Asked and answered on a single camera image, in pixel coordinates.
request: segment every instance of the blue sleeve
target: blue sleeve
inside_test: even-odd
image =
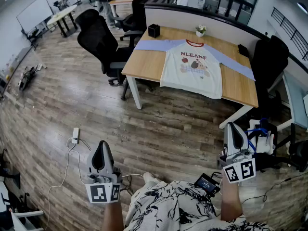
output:
[[[185,42],[184,39],[181,40],[140,40],[135,47],[135,50],[144,51],[164,51],[179,46]]]
[[[220,51],[208,46],[204,45],[204,48],[207,49],[212,55],[222,64],[227,66],[230,69],[252,79],[255,81],[254,74],[249,67],[243,66],[239,64],[237,61],[233,60],[232,58],[226,56],[225,54],[221,53]]]

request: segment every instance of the round table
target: round table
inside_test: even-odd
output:
[[[77,7],[77,5],[72,5],[72,6],[67,7],[67,8],[65,8],[65,9],[63,9],[62,11],[58,12],[57,14],[55,14],[55,15],[47,22],[47,25],[50,25],[50,24],[53,24],[53,23],[56,22],[56,23],[58,24],[58,26],[59,26],[59,28],[60,28],[60,30],[61,30],[62,35],[63,35],[64,38],[66,38],[66,37],[72,35],[72,34],[75,33],[76,30],[78,29],[77,25],[76,25],[75,22],[74,22],[74,19],[73,19],[73,17],[72,17],[72,14],[71,14],[71,12],[72,12],[76,7]],[[67,26],[66,21],[65,21],[65,18],[64,18],[64,17],[67,16],[67,15],[68,15],[69,18],[72,20],[72,23],[73,23],[75,29],[70,29],[70,28]],[[62,27],[61,24],[60,24],[60,20],[61,20],[61,19],[62,19],[62,22],[63,22],[64,26],[66,27],[68,33],[65,33],[65,32],[64,32],[63,27]]]

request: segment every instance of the electrical outlet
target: electrical outlet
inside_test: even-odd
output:
[[[79,128],[74,128],[74,130],[73,130],[72,143],[73,144],[78,144],[79,143]]]

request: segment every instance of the small screen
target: small screen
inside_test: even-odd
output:
[[[211,182],[207,181],[206,179],[204,179],[203,177],[201,177],[198,181],[197,181],[197,185],[200,186],[203,189],[206,189],[207,191],[209,191],[210,193],[215,189],[215,185],[213,185]]]

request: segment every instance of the patterned shirt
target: patterned shirt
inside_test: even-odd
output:
[[[184,181],[162,181],[135,192],[126,226],[125,231],[273,231],[263,223],[248,223],[244,215],[219,220],[205,191]]]

